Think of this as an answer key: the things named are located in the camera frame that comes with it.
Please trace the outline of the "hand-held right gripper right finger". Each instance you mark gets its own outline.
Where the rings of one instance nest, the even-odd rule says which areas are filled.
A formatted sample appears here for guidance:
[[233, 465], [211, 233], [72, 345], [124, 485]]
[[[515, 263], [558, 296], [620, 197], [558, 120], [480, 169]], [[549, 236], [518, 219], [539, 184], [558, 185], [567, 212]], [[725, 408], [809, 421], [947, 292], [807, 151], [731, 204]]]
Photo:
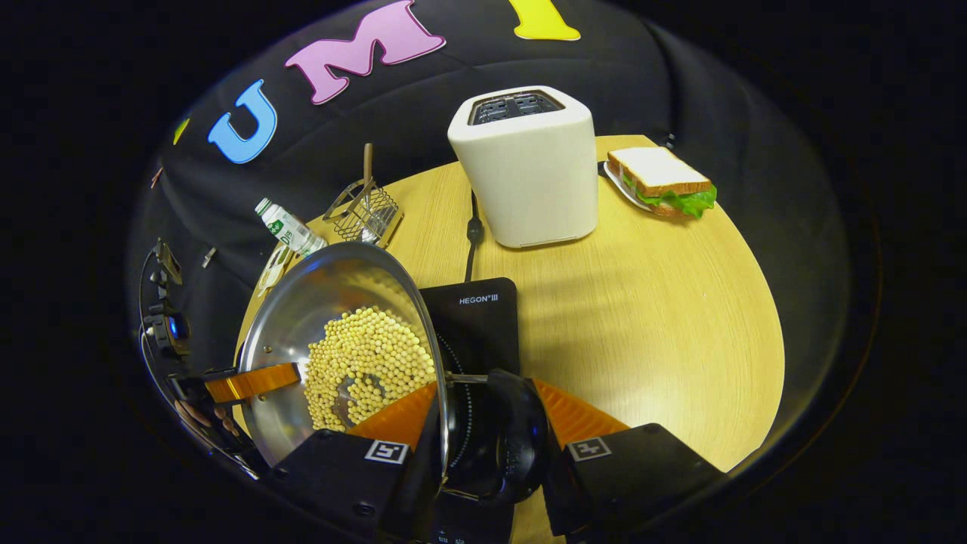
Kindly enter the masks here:
[[535, 380], [547, 418], [543, 502], [559, 537], [632, 537], [692, 509], [726, 474], [666, 427], [631, 427]]

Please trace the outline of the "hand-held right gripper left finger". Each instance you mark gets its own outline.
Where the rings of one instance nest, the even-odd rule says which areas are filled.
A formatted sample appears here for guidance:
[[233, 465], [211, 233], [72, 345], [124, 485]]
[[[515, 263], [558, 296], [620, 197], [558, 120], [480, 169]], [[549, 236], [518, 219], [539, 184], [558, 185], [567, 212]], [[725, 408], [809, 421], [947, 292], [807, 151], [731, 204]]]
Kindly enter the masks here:
[[397, 422], [399, 406], [417, 425], [416, 445], [315, 431], [278, 462], [265, 487], [321, 524], [316, 541], [426, 541], [440, 492], [439, 407], [426, 385], [378, 413]]

